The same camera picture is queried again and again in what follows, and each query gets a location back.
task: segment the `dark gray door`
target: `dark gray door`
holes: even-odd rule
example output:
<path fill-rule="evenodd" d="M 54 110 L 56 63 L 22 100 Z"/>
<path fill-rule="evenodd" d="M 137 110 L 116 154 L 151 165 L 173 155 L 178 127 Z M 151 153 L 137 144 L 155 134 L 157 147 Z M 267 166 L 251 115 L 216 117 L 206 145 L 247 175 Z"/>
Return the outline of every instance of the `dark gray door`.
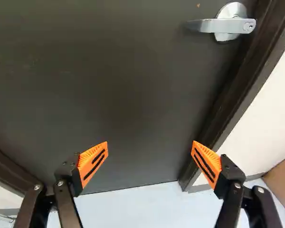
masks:
<path fill-rule="evenodd" d="M 182 24 L 228 2 L 0 0 L 0 150 L 53 183 L 108 141 L 85 193 L 176 180 L 241 42 Z"/>

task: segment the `dark brown door frame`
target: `dark brown door frame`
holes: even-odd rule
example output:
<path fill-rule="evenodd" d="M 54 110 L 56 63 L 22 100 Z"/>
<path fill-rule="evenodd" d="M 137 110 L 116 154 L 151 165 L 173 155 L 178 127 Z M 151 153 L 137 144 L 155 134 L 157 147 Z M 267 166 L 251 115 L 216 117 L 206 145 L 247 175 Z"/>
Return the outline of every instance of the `dark brown door frame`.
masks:
<path fill-rule="evenodd" d="M 195 140 L 219 147 L 256 96 L 285 50 L 285 0 L 259 0 L 254 13 L 257 28 L 244 38 L 218 99 Z M 198 168 L 189 157 L 179 178 L 183 190 L 194 181 Z M 0 151 L 0 185 L 19 195 L 39 183 L 36 177 Z"/>
<path fill-rule="evenodd" d="M 228 73 L 229 80 L 195 139 L 214 151 L 240 120 L 285 50 L 285 0 L 259 0 L 253 15 L 257 28 L 243 41 Z M 179 177 L 182 190 L 188 191 L 199 175 L 189 156 Z"/>

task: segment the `door handle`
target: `door handle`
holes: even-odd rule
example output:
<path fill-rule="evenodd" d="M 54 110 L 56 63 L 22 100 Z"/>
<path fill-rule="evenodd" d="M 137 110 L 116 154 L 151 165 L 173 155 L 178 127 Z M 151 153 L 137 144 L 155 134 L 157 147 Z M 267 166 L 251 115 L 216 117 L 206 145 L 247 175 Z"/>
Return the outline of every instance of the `door handle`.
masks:
<path fill-rule="evenodd" d="M 189 20 L 186 28 L 204 33 L 214 33 L 217 41 L 236 39 L 240 34 L 251 33 L 257 23 L 255 19 L 247 18 L 246 7 L 239 2 L 225 5 L 215 19 Z"/>

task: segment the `floor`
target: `floor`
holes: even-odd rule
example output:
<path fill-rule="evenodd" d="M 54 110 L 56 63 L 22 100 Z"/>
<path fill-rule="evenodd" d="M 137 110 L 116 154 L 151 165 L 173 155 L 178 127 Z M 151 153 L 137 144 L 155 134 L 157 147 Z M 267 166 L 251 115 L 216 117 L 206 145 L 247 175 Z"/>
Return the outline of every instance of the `floor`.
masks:
<path fill-rule="evenodd" d="M 245 185 L 266 187 L 261 179 Z M 285 228 L 285 208 L 274 200 Z M 85 228 L 212 228 L 222 205 L 212 190 L 187 194 L 177 182 L 83 195 L 75 202 Z M 8 227 L 0 222 L 0 228 Z M 47 227 L 60 227 L 57 212 L 50 214 Z M 238 228 L 248 227 L 242 211 Z"/>

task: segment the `bolt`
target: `bolt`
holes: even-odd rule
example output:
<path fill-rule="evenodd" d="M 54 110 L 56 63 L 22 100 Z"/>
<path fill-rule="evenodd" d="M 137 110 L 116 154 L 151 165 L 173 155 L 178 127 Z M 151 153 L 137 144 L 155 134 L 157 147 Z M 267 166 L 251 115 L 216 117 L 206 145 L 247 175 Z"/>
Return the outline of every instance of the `bolt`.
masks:
<path fill-rule="evenodd" d="M 257 190 L 261 193 L 264 193 L 264 189 L 262 189 L 261 187 L 258 187 Z"/>
<path fill-rule="evenodd" d="M 57 183 L 58 187 L 60 187 L 61 185 L 63 185 L 63 181 L 62 180 Z"/>
<path fill-rule="evenodd" d="M 38 189 L 40 189 L 40 184 L 36 184 L 35 186 L 34 186 L 34 190 L 38 190 Z"/>
<path fill-rule="evenodd" d="M 240 189 L 240 188 L 241 188 L 241 186 L 240 186 L 239 183 L 235 183 L 234 186 L 235 186 L 237 189 Z"/>

